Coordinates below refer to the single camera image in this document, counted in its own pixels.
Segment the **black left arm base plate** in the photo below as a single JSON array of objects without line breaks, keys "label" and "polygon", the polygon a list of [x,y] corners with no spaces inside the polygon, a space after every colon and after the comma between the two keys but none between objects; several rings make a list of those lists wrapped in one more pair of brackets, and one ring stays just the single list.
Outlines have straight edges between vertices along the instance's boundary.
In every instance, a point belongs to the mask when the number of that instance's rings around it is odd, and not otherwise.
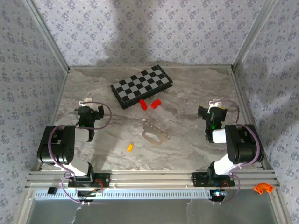
[{"label": "black left arm base plate", "polygon": [[74,176],[68,181],[69,188],[100,188],[108,187],[110,183],[110,173],[94,173],[93,177]]}]

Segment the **small circuit board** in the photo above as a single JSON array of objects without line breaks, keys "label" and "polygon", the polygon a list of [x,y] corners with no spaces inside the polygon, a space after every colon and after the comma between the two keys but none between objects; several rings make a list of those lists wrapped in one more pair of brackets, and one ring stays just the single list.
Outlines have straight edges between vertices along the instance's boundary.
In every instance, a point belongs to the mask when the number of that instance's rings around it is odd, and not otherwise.
[{"label": "small circuit board", "polygon": [[223,200],[227,192],[225,190],[210,190],[210,195],[213,200]]},{"label": "small circuit board", "polygon": [[99,195],[102,195],[103,191],[102,190],[92,190],[92,191],[78,191],[77,197],[78,198],[88,198],[88,197],[96,197]]}]

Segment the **black grey chessboard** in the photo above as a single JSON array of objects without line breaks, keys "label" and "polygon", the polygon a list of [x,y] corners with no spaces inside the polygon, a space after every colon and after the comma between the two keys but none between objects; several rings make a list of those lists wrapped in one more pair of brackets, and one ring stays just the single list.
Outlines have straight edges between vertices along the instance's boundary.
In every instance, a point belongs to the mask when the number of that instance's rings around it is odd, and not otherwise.
[{"label": "black grey chessboard", "polygon": [[147,99],[172,87],[172,83],[172,79],[161,66],[155,65],[110,87],[122,109],[127,109],[139,103],[141,99]]}]

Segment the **orange plastic part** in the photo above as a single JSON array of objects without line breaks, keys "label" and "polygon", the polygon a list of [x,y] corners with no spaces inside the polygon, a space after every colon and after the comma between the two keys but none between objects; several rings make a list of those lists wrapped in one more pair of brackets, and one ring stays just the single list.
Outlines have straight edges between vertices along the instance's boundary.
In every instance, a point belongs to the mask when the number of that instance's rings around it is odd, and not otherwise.
[{"label": "orange plastic part", "polygon": [[272,193],[274,187],[268,183],[259,183],[254,187],[254,191],[262,195],[264,192]]}]

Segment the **aluminium side rail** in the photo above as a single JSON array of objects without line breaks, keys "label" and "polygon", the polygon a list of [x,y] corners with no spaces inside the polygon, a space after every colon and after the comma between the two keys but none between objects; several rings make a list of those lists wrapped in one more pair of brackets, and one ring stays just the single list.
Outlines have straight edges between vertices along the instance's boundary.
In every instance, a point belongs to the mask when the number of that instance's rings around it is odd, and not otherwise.
[{"label": "aluminium side rail", "polygon": [[42,91],[36,100],[36,106],[41,110],[39,114],[35,116],[38,122],[36,124],[37,142],[35,144],[35,155],[37,155],[45,128],[56,124],[58,109],[68,74],[69,71],[65,73],[50,73],[49,78],[52,78],[52,80],[42,81]]},{"label": "aluminium side rail", "polygon": [[[236,97],[238,99],[238,105],[241,110],[241,115],[244,120],[242,122],[243,124],[253,124],[257,130],[256,123],[254,119],[252,118],[252,111],[250,107],[247,105],[247,96],[245,92],[242,90],[242,86],[240,85],[240,82],[238,80],[238,77],[235,75],[232,68],[228,69],[229,75],[231,76],[231,82],[234,87]],[[273,170],[271,165],[269,164],[266,156],[264,157],[262,162],[256,162],[253,165],[250,165],[251,168],[255,169],[264,169],[264,170]]]}]

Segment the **grey metal sheet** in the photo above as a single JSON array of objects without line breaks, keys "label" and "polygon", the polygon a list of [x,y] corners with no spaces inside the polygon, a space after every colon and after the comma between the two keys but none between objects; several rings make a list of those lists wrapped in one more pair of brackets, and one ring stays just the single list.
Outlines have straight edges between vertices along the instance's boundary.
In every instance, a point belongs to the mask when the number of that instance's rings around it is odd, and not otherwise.
[{"label": "grey metal sheet", "polygon": [[80,206],[69,200],[34,201],[26,224],[278,224],[265,203],[223,205],[209,200],[106,200]]}]

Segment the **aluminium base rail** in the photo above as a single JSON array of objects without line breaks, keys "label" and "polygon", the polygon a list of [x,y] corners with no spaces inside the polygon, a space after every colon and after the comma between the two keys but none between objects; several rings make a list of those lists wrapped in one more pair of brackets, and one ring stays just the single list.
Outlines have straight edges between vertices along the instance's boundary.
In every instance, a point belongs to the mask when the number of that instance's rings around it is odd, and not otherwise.
[{"label": "aluminium base rail", "polygon": [[[103,171],[110,174],[108,189],[192,189],[193,170],[153,171]],[[280,186],[273,170],[243,169],[235,172],[241,189],[253,189],[259,183]],[[26,188],[58,187],[63,171],[32,171],[27,177]]]}]

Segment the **aluminium frame post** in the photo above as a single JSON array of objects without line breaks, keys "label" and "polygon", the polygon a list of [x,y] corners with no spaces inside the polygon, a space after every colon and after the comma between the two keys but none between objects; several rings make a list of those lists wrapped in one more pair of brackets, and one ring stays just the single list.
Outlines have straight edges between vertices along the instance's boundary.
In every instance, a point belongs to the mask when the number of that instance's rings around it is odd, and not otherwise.
[{"label": "aluminium frame post", "polygon": [[36,27],[41,32],[42,36],[44,37],[44,40],[46,41],[47,45],[49,46],[50,50],[54,54],[56,60],[58,61],[60,67],[65,71],[69,71],[69,66],[67,62],[65,61],[63,54],[61,53],[59,47],[57,46],[53,35],[51,34],[50,30],[48,29],[41,13],[39,12],[37,6],[35,5],[33,0],[22,0],[25,7],[33,17],[34,23],[36,24]]},{"label": "aluminium frame post", "polygon": [[268,20],[271,12],[273,11],[275,5],[277,4],[278,0],[265,0],[263,3],[259,13],[256,16],[255,21],[253,22],[250,31],[248,32],[233,64],[232,70],[235,72],[238,70],[246,58],[247,54],[249,53],[254,41],[256,40],[257,36],[259,35],[260,31],[262,30],[264,24]]}]

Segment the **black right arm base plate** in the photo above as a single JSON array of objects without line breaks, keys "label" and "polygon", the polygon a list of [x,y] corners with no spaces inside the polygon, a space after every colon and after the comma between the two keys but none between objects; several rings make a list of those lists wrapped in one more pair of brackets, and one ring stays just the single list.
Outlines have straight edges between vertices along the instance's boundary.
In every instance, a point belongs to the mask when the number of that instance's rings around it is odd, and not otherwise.
[{"label": "black right arm base plate", "polygon": [[230,187],[235,186],[234,180],[228,175],[209,175],[207,172],[193,172],[191,180],[194,187],[220,188],[224,181],[226,181]]}]

